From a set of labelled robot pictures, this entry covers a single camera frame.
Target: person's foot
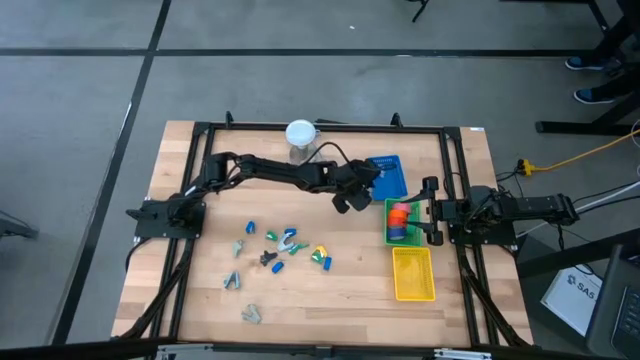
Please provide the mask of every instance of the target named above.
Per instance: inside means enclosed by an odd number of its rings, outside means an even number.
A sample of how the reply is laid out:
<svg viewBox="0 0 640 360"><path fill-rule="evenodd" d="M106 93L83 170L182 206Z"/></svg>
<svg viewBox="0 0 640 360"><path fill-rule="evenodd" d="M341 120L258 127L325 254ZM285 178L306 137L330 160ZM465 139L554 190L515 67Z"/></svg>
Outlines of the person's foot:
<svg viewBox="0 0 640 360"><path fill-rule="evenodd" d="M596 98L593 96L591 89L581 89L573 93L573 98L583 104L609 104L616 101L615 98Z"/></svg>
<svg viewBox="0 0 640 360"><path fill-rule="evenodd" d="M570 70L604 70L605 65L609 60L601 60L595 63L589 63L584 58L580 56L574 56L572 58L568 58L567 61L564 62L564 65Z"/></svg>

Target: concrete floor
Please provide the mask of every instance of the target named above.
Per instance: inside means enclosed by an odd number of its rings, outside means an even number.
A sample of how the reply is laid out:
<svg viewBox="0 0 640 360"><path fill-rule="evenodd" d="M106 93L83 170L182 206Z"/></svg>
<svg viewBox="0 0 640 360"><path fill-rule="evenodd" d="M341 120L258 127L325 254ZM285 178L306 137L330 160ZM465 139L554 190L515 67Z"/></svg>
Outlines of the concrete floor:
<svg viewBox="0 0 640 360"><path fill-rule="evenodd" d="M145 48L160 4L0 0L0 47ZM614 2L600 5L610 23L620 16ZM416 9L400 0L174 1L159 47L580 49L601 39L585 5L434 0L411 24ZM485 127L496 171L508 171L521 157L549 164L610 140L535 133L535 121L586 122L608 108L571 98L606 78L567 71L563 61L156 58L69 340L110 334L135 227L124 210L146 193L165 121L220 121L230 110L236 121L383 124L399 112L408 125ZM35 241L0 241L0 348L46 341L141 63L0 57L0 208L41 230ZM598 192L636 179L638 154L627 142L522 185L528 195ZM637 226L635 209L632 202L612 206L572 229L589 239L624 231ZM549 228L535 236L556 240ZM535 320L532 326L543 347L576 350Z"/></svg>

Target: yellow basket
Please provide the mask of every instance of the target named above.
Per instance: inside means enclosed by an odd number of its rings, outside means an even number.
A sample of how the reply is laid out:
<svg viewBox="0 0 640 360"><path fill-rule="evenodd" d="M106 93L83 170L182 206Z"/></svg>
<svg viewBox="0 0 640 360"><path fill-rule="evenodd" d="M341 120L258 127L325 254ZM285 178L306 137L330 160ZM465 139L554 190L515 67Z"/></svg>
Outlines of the yellow basket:
<svg viewBox="0 0 640 360"><path fill-rule="evenodd" d="M428 248L393 248L393 280L398 301L436 301Z"/></svg>

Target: wooden tabletop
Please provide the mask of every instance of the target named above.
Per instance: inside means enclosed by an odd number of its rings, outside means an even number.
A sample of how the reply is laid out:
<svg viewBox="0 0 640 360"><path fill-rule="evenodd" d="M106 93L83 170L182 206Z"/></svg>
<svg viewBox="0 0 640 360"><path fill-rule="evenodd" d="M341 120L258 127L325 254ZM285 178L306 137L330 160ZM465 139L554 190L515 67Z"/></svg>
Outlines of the wooden tabletop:
<svg viewBox="0 0 640 360"><path fill-rule="evenodd" d="M167 123L149 188L151 198L166 199L179 191L192 129L193 122ZM479 128L461 131L471 184L495 187L486 134ZM435 135L331 132L321 135L319 142L324 141L338 143L352 159L399 155L409 194L420 190L423 177L434 175L442 182ZM289 146L283 132L216 131L213 144L213 152L288 159ZM455 171L453 144L450 153ZM322 155L343 162L331 147L324 148ZM461 194L460 184L456 187ZM437 195L445 199L442 188L440 185ZM195 246L179 340L469 346L455 248L446 240L444 246L429 247L435 302L396 301L391 247L385 245L382 236L383 206L373 203L361 212L350 210L341 215L333 208L331 197L263 180L248 180L233 190L207 195L206 220ZM256 223L255 235L245 233L249 220ZM295 256L280 253L277 260L284 262L284 268L274 275L271 266L263 267L259 262L264 250L275 251L276 243L265 240L264 235L267 230L282 234L287 227L297 228L296 240L309 242L311 247ZM232 243L238 239L245 240L245 247L234 258ZM133 255L114 335L131 327L156 295L167 243L166 239L153 239ZM310 259L316 245L324 245L333 258L328 272ZM493 300L518 334L531 342L513 258L496 246L483 249ZM470 251L469 259L473 263ZM241 288L226 290L223 279L234 270L240 273ZM477 299L475 303L481 339L486 342L482 307ZM241 319L240 313L248 304L258 307L260 325ZM165 310L161 334L168 332L171 307Z"/></svg>

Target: yellow cable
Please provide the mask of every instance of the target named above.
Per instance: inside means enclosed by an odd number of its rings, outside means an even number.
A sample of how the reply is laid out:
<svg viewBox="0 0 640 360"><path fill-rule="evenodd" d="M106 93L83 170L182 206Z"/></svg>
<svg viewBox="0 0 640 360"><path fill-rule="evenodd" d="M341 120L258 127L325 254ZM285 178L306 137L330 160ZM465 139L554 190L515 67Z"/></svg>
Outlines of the yellow cable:
<svg viewBox="0 0 640 360"><path fill-rule="evenodd" d="M619 138L619 139L616 139L616 140L614 140L614 141L612 141L612 142L610 142L610 143L608 143L608 144L606 144L606 145L602 145L602 146L597 147L597 148L595 148L595 149L593 149L593 150L589 150L589 151L587 151L587 152L585 152L585 153L582 153L582 154L580 154L580 155L578 155L578 156L574 156L574 157L572 157L571 159L568 159L568 160L565 160L565 161L561 161L561 162L559 162L559 163L557 163L557 164L553 164L553 165L551 165L551 166L547 166L547 167L537 167L537 166L531 165L531 171L532 171L532 172L541 172L541 171L551 171L551 170L555 170L555 169L557 169L557 168L559 168L559 167L561 167L561 166L564 166L564 165L567 165L567 164L569 164L569 163L571 163L571 162L574 162L574 161L576 161L576 160L582 159L582 158L583 158L583 157L585 157L585 156L589 156L589 155L594 154L594 153L596 153L596 152L598 152L598 151L600 151L600 150L604 150L604 149L610 148L610 147L612 147L613 145L615 145L615 144L617 144L617 143L619 143L619 142L621 142L621 141L623 141L623 140L626 140L626 139L628 139L628 138L632 137L633 135L635 135L635 134L639 134L639 133L640 133L640 129L638 129L638 130L636 130L636 131L634 131L634 132L630 133L629 135L625 135L625 136L623 136L623 137L621 137L621 138Z"/></svg>

